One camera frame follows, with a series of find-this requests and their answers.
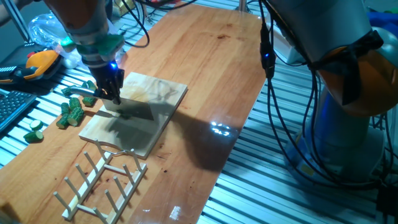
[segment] metal pole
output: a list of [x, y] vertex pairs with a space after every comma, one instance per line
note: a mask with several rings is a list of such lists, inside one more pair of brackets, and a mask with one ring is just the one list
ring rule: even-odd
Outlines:
[[251, 13], [250, 9], [248, 8], [248, 5], [246, 4], [246, 0], [239, 0], [239, 6], [235, 10]]
[[29, 43], [32, 39], [29, 31], [27, 30], [27, 26], [24, 18], [21, 16], [17, 6], [15, 5], [13, 0], [1, 0], [2, 4], [6, 8], [8, 14], [10, 15], [12, 21], [15, 23], [19, 33], [25, 42]]

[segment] plastic bag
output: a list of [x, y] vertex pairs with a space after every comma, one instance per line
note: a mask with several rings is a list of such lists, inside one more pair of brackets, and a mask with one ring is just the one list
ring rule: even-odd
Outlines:
[[[113, 26], [113, 24], [109, 20], [108, 25], [108, 33], [116, 34], [118, 32], [115, 26]], [[72, 64], [85, 67], [85, 65], [83, 65], [83, 62], [81, 61], [81, 55], [77, 52], [76, 49], [70, 53], [66, 53], [61, 47], [61, 40], [66, 38], [68, 35], [65, 32], [65, 29], [63, 28], [61, 22], [55, 17], [54, 14], [42, 14], [33, 18], [28, 27], [30, 35], [34, 42], [53, 49], [64, 58], [68, 59]], [[117, 62], [119, 62], [121, 57], [123, 56], [120, 51], [116, 54]]]

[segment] keyboard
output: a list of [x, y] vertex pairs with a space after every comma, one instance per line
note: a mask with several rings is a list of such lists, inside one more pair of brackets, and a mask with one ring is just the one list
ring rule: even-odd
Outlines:
[[11, 91], [6, 95], [0, 93], [0, 132], [11, 124], [36, 99], [36, 95]]

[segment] knife blade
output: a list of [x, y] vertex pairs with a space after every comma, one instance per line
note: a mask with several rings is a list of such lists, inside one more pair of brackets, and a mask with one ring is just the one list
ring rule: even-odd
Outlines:
[[148, 103], [129, 100], [120, 97], [120, 105], [114, 104], [111, 100], [101, 99], [105, 108], [109, 111], [117, 112], [123, 116], [132, 116], [135, 118], [142, 118], [147, 120], [154, 120], [152, 110]]

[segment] cucumber slice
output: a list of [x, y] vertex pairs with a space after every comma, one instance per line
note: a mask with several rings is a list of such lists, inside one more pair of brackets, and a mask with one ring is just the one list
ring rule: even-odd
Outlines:
[[43, 133], [40, 131], [32, 131], [24, 136], [24, 139], [28, 143], [39, 142], [44, 138]]
[[83, 87], [83, 88], [88, 88], [87, 82], [83, 82], [83, 84], [81, 84], [81, 87]]
[[87, 85], [88, 85], [88, 88], [91, 89], [91, 90], [96, 90], [97, 89], [97, 86], [91, 80], [87, 81]]
[[83, 117], [85, 116], [85, 111], [83, 109], [77, 107], [73, 109], [72, 113], [68, 116], [68, 123], [72, 125], [73, 127], [76, 127], [80, 124], [80, 122], [83, 120]]
[[43, 122], [39, 120], [34, 120], [30, 123], [30, 128], [33, 131], [38, 131], [43, 128]]
[[80, 100], [75, 97], [70, 98], [69, 107], [71, 111], [73, 111], [75, 108], [81, 108]]
[[69, 114], [63, 115], [61, 117], [61, 119], [55, 125], [57, 125], [57, 127], [60, 128], [60, 129], [67, 128], [69, 126], [68, 117], [69, 117]]
[[62, 103], [61, 104], [61, 114], [62, 115], [70, 114], [70, 108], [69, 108], [69, 104], [68, 103]]
[[97, 99], [94, 97], [84, 97], [81, 102], [86, 106], [93, 106], [96, 101]]

